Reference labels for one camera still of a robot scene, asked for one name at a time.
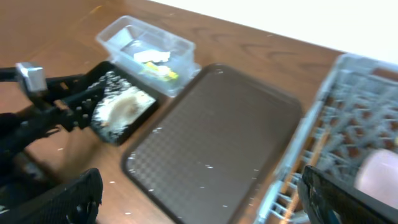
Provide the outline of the white napkin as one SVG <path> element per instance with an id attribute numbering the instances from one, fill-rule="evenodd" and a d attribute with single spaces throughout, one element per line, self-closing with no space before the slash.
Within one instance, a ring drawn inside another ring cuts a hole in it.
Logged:
<path id="1" fill-rule="evenodd" d="M 133 59 L 139 63 L 167 62 L 169 58 L 170 58 L 170 52 L 161 52 L 153 49 L 138 52 L 133 55 Z"/>

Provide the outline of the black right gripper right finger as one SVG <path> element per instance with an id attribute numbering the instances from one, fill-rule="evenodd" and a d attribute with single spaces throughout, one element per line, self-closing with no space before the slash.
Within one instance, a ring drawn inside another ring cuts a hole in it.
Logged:
<path id="1" fill-rule="evenodd" d="M 305 166 L 297 190 L 311 223 L 397 224 L 397 209 L 314 166 Z"/>

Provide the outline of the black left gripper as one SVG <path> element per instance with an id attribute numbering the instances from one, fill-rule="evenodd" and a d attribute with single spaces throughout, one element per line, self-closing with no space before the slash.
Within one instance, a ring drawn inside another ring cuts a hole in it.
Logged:
<path id="1" fill-rule="evenodd" d="M 18 127 L 18 137 L 36 140 L 62 126 L 66 131 L 91 124 L 97 104 L 104 98 L 106 84 L 96 74 L 42 78 L 43 90 L 31 90 L 28 78 L 19 78 L 23 92 L 33 103 Z"/>

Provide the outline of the leftover rice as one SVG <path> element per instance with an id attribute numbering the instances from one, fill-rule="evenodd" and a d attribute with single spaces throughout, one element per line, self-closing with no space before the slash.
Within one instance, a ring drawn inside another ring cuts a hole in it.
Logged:
<path id="1" fill-rule="evenodd" d="M 127 132 L 133 122 L 155 103 L 155 98 L 114 71 L 106 72 L 88 89 L 102 86 L 104 95 L 91 117 L 91 127 L 108 141 Z"/>

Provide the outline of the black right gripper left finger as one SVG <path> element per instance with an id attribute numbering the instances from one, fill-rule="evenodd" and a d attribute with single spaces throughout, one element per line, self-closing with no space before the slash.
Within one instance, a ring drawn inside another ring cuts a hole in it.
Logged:
<path id="1" fill-rule="evenodd" d="M 1 223 L 95 223 L 103 181 L 97 168 L 1 212 Z"/>

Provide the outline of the yellow green snack wrapper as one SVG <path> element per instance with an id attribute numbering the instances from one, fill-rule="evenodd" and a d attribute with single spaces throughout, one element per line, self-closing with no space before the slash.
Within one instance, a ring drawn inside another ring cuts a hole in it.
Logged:
<path id="1" fill-rule="evenodd" d="M 144 64 L 144 68 L 140 71 L 141 75 L 150 75 L 165 82 L 177 80 L 179 75 L 170 67 L 165 65 L 156 65 L 152 62 Z"/>

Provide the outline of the wooden chopstick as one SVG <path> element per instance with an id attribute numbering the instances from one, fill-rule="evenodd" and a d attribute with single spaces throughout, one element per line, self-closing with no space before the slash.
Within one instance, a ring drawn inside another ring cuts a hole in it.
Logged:
<path id="1" fill-rule="evenodd" d="M 328 128 L 325 130 L 325 132 L 323 133 L 321 138 L 317 141 L 317 143 L 314 147 L 314 150 L 313 150 L 313 154 L 312 154 L 309 162 L 306 164 L 306 166 L 315 166 L 317 164 L 317 160 L 320 156 L 320 153 L 321 153 L 325 143 L 327 142 L 329 134 L 330 134 L 330 129 Z M 289 205 L 284 213 L 283 219 L 279 222 L 279 224 L 288 224 L 289 223 L 290 217 L 294 213 L 294 210 L 297 207 L 298 202 L 299 202 L 298 189 L 295 189 L 292 194 L 292 201 L 289 203 Z"/>

